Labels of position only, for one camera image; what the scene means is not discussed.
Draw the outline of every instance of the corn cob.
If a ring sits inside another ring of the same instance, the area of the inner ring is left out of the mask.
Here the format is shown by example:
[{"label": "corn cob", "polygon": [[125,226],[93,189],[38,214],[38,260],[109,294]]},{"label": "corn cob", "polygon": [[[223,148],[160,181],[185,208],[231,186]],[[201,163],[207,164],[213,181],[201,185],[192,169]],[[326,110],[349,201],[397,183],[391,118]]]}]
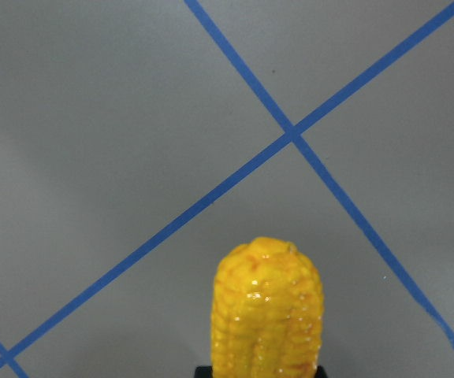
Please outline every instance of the corn cob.
[{"label": "corn cob", "polygon": [[257,238],[238,246],[214,278],[213,377],[313,377],[322,314],[318,271],[293,243]]}]

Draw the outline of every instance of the yellow corn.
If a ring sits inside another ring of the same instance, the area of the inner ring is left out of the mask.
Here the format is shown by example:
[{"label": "yellow corn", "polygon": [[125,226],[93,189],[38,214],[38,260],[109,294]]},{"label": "yellow corn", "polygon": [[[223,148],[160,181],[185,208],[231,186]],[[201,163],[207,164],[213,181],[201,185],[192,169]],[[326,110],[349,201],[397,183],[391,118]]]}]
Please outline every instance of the yellow corn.
[{"label": "yellow corn", "polygon": [[214,279],[214,378],[311,378],[322,345],[317,269],[290,242],[257,238],[228,254]]}]

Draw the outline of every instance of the gray surface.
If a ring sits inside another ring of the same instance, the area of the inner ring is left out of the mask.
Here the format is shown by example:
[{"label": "gray surface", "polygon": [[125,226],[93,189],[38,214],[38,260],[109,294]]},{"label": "gray surface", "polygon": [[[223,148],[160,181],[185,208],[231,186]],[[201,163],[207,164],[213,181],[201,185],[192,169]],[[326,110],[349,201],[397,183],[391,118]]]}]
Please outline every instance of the gray surface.
[{"label": "gray surface", "polygon": [[[447,4],[281,3],[204,5],[292,121]],[[0,1],[0,340],[280,134],[182,2]],[[454,19],[305,137],[454,328]],[[257,235],[320,269],[331,377],[452,375],[440,328],[291,146],[17,360],[29,376],[191,376],[216,265]]]}]

